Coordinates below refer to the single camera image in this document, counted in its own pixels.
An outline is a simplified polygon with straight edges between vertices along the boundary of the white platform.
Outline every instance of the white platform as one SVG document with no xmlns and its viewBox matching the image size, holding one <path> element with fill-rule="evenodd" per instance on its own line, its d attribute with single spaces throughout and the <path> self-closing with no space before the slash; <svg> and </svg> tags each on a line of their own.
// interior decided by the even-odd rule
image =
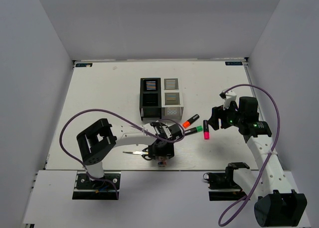
<svg viewBox="0 0 319 228">
<path fill-rule="evenodd" d="M 220 92 L 232 85 L 248 83 L 243 66 L 226 66 L 223 61 L 126 61 L 96 62 L 92 67 L 74 68 L 74 73 L 63 111 L 51 144 L 47 169 L 81 170 L 79 163 L 66 156 L 58 142 L 65 122 L 74 114 L 89 108 L 103 108 L 116 112 L 129 120 L 142 124 L 139 114 L 140 78 L 172 77 L 183 84 L 183 121 L 195 114 L 200 119 L 193 126 L 211 116 L 211 108 L 223 100 Z M 248 87 L 235 89 L 237 97 L 252 96 Z M 63 142 L 66 149 L 80 158 L 76 136 L 100 118 L 111 124 L 126 125 L 111 115 L 94 112 L 84 114 L 67 128 Z M 246 162 L 257 169 L 255 160 L 243 137 L 235 127 L 213 131 L 205 141 L 203 133 L 186 137 L 175 144 L 175 157 L 169 160 L 166 170 L 224 170 L 229 162 Z M 140 156 L 122 151 L 142 150 L 142 146 L 113 149 L 103 160 L 105 170 L 158 170 L 156 162 L 147 162 Z"/>
<path fill-rule="evenodd" d="M 204 172 L 156 171 L 122 172 L 118 201 L 72 200 L 76 173 L 39 171 L 23 222 L 35 228 L 217 228 L 233 203 L 209 201 Z M 285 174 L 298 191 L 291 172 Z M 298 227 L 310 227 L 306 213 Z M 259 228 L 254 203 L 227 228 Z"/>
</svg>

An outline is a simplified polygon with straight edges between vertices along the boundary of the purple cable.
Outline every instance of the purple cable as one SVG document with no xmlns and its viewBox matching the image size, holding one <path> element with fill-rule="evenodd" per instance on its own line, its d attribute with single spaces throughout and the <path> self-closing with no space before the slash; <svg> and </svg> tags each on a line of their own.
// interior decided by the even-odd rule
<svg viewBox="0 0 319 228">
<path fill-rule="evenodd" d="M 110 183 L 110 184 L 113 186 L 114 190 L 115 190 L 115 194 L 116 194 L 116 199 L 117 199 L 117 200 L 119 199 L 119 193 L 118 193 L 118 190 L 116 189 L 115 184 L 114 184 L 112 181 L 108 180 L 108 179 L 96 178 L 96 177 L 91 176 L 91 175 L 88 173 L 88 171 L 86 170 L 85 164 L 84 164 L 79 158 L 77 158 L 77 157 L 73 156 L 71 153 L 69 153 L 69 152 L 65 149 L 65 147 L 63 146 L 63 143 L 62 143 L 63 134 L 64 134 L 64 132 L 65 132 L 67 126 L 68 126 L 75 118 L 77 118 L 78 116 L 80 116 L 80 115 L 82 115 L 82 114 L 84 114 L 84 113 L 88 113 L 88 112 L 105 112 L 105 113 L 111 114 L 111 115 L 113 115 L 113 116 L 115 116 L 115 117 L 117 117 L 117 118 L 120 118 L 121 120 L 123 120 L 123 121 L 129 123 L 129 124 L 130 124 L 131 126 L 133 126 L 134 128 L 136 128 L 136 129 L 138 129 L 138 130 L 140 130 L 140 131 L 143 131 L 145 134 L 147 134 L 147 135 L 149 135 L 149 136 L 151 136 L 151 137 L 154 137 L 154 138 L 156 138 L 156 139 L 159 139 L 159 140 L 161 140 L 161 141 L 164 141 L 164 142 L 175 143 L 175 142 L 179 142 L 179 141 L 183 140 L 184 137 L 185 137 L 185 130 L 184 130 L 184 128 L 183 128 L 179 123 L 177 123 L 177 122 L 175 122 L 175 121 L 173 121 L 173 120 L 171 120 L 171 119 L 166 119 L 166 120 L 169 120 L 169 121 L 171 121 L 171 122 L 173 122 L 173 123 L 176 123 L 176 124 L 181 128 L 181 130 L 183 131 L 182 137 L 181 137 L 180 139 L 176 140 L 176 141 L 170 141 L 170 140 L 166 140 L 166 139 L 164 139 L 164 138 L 162 138 L 162 137 L 158 137 L 158 136 L 154 135 L 153 133 L 144 130 L 142 127 L 136 125 L 135 123 L 133 123 L 133 122 L 127 120 L 126 118 L 124 118 L 124 117 L 122 117 L 122 116 L 120 116 L 120 115 L 118 115 L 118 114 L 116 114 L 116 113 L 114 113 L 114 112 L 110 112 L 110 111 L 104 110 L 104 109 L 98 109 L 98 108 L 88 109 L 88 110 L 84 110 L 84 111 L 82 111 L 82 112 L 79 112 L 79 113 L 75 114 L 73 117 L 71 117 L 71 118 L 65 123 L 65 125 L 63 126 L 63 128 L 62 128 L 62 130 L 61 130 L 61 133 L 60 133 L 59 143 L 60 143 L 61 149 L 62 149 L 69 157 L 71 157 L 71 158 L 73 158 L 74 160 L 76 160 L 76 161 L 78 161 L 79 163 L 81 163 L 81 165 L 82 165 L 83 168 L 85 169 L 86 175 L 87 175 L 89 178 L 91 178 L 92 180 L 96 180 L 96 181 L 102 181 L 102 182 L 108 182 L 108 183 Z"/>
<path fill-rule="evenodd" d="M 273 104 L 274 104 L 274 107 L 275 107 L 276 113 L 277 113 L 277 132 L 276 132 L 276 136 L 275 136 L 274 143 L 273 143 L 273 145 L 271 146 L 271 149 L 270 149 L 271 151 L 274 151 L 275 146 L 276 146 L 277 141 L 278 141 L 279 131 L 280 131 L 280 116 L 279 116 L 278 107 L 277 107 L 277 105 L 276 105 L 276 103 L 275 103 L 273 97 L 272 97 L 265 89 L 263 89 L 263 88 L 261 88 L 261 87 L 258 87 L 258 86 L 255 86 L 255 85 L 251 85 L 251 84 L 238 84 L 238 85 L 236 85 L 236 86 L 233 86 L 233 87 L 231 87 L 231 88 L 228 88 L 226 91 L 224 91 L 224 93 L 226 93 L 226 92 L 228 92 L 228 91 L 230 91 L 230 90 L 232 90 L 232 89 L 234 89 L 234 88 L 236 88 L 236 87 L 242 87 L 242 86 L 254 87 L 254 88 L 257 88 L 257 89 L 263 91 L 264 93 L 266 93 L 266 95 L 270 98 L 270 100 L 271 100 L 271 101 L 273 102 Z M 220 216 L 220 218 L 219 218 L 219 220 L 218 220 L 218 225 L 219 225 L 220 227 L 224 227 L 224 226 L 228 225 L 229 223 L 231 223 L 231 222 L 238 216 L 238 214 L 244 209 L 244 207 L 245 207 L 246 204 L 248 203 L 249 199 L 250 199 L 251 196 L 253 195 L 253 193 L 254 193 L 256 187 L 258 186 L 259 181 L 260 181 L 260 179 L 261 179 L 261 176 L 262 176 L 262 174 L 263 174 L 263 172 L 264 172 L 264 169 L 265 169 L 265 167 L 266 167 L 266 165 L 267 165 L 267 163 L 268 163 L 268 161 L 269 161 L 271 155 L 272 155 L 271 153 L 269 153 L 269 154 L 267 155 L 267 157 L 266 157 L 266 159 L 265 159 L 265 162 L 263 163 L 263 166 L 261 167 L 261 169 L 260 169 L 260 171 L 259 171 L 259 174 L 258 174 L 258 177 L 257 177 L 257 179 L 256 179 L 256 181 L 255 181 L 255 184 L 254 184 L 253 188 L 251 189 L 251 191 L 249 192 L 249 194 L 248 194 L 247 196 L 242 197 L 241 199 L 239 199 L 238 201 L 234 202 L 233 204 L 231 204 L 231 205 L 230 205 L 228 208 L 226 208 L 226 210 L 221 214 L 221 216 Z M 245 200 L 245 201 L 244 201 L 243 204 L 238 208 L 238 210 L 231 216 L 231 218 L 229 218 L 225 223 L 221 223 L 221 220 L 223 219 L 224 215 L 225 215 L 234 205 L 238 204 L 238 203 L 241 202 L 242 200 Z"/>
</svg>

